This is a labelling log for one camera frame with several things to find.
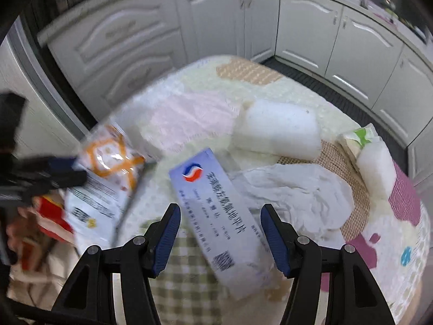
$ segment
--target tissue package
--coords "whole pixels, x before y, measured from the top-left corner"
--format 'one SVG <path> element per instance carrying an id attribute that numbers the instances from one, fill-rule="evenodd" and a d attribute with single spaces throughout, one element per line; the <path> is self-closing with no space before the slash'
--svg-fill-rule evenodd
<path id="1" fill-rule="evenodd" d="M 267 100 L 243 104 L 233 129 L 233 144 L 303 160 L 317 159 L 322 149 L 313 109 Z"/>
<path id="2" fill-rule="evenodd" d="M 237 300 L 267 287 L 274 260 L 266 238 L 213 152 L 172 169 L 170 179 L 218 281 Z"/>

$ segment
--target green checkered pattern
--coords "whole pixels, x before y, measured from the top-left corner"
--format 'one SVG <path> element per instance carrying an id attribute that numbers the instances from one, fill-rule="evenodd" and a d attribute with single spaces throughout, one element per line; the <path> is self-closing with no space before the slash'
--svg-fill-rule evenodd
<path id="1" fill-rule="evenodd" d="M 141 226 L 143 233 L 152 222 Z M 149 283 L 161 324 L 222 323 L 217 279 L 188 229 L 179 228 L 165 270 Z"/>

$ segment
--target blue gripper pad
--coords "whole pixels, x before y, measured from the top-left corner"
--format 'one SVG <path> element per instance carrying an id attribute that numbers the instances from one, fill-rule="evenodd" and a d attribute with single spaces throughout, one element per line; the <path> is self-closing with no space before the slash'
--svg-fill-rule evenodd
<path id="1" fill-rule="evenodd" d="M 269 247 L 271 248 L 272 256 L 274 257 L 275 264 L 284 276 L 289 277 L 290 265 L 287 247 L 275 226 L 268 210 L 263 207 L 260 212 L 260 222 L 263 231 L 265 232 L 266 239 L 268 240 Z"/>
<path id="2" fill-rule="evenodd" d="M 165 269 L 165 266 L 172 251 L 173 243 L 178 234 L 179 225 L 181 224 L 181 210 L 176 205 L 174 206 L 173 214 L 165 226 L 164 232 L 155 247 L 155 263 L 152 271 L 156 276 Z"/>

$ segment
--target metal screw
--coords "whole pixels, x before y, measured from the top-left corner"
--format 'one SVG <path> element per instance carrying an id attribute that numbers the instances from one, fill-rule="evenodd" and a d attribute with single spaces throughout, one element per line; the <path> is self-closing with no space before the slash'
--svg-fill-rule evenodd
<path id="1" fill-rule="evenodd" d="M 90 246 L 90 247 L 88 247 L 87 252 L 88 252 L 90 255 L 93 255 L 93 254 L 98 253 L 98 250 L 99 250 L 99 247 L 98 247 L 98 246 Z"/>
<path id="2" fill-rule="evenodd" d="M 355 247 L 353 246 L 353 245 L 351 245 L 351 244 L 346 244 L 345 246 L 344 246 L 344 250 L 347 252 L 347 253 L 354 253 L 355 252 Z"/>
<path id="3" fill-rule="evenodd" d="M 310 239 L 307 236 L 299 236 L 297 240 L 300 244 L 309 244 L 310 243 Z"/>
<path id="4" fill-rule="evenodd" d="M 133 239 L 133 243 L 137 246 L 139 246 L 140 244 L 143 244 L 146 241 L 146 238 L 144 238 L 144 236 L 137 236 Z"/>

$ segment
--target crumpled white plastic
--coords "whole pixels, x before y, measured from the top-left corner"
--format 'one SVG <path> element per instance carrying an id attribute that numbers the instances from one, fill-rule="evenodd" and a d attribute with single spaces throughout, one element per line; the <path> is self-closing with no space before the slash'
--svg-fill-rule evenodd
<path id="1" fill-rule="evenodd" d="M 230 175 L 253 216 L 270 203 L 298 234 L 319 245 L 340 248 L 345 242 L 340 227 L 355 205 L 346 181 L 317 164 L 275 164 Z"/>

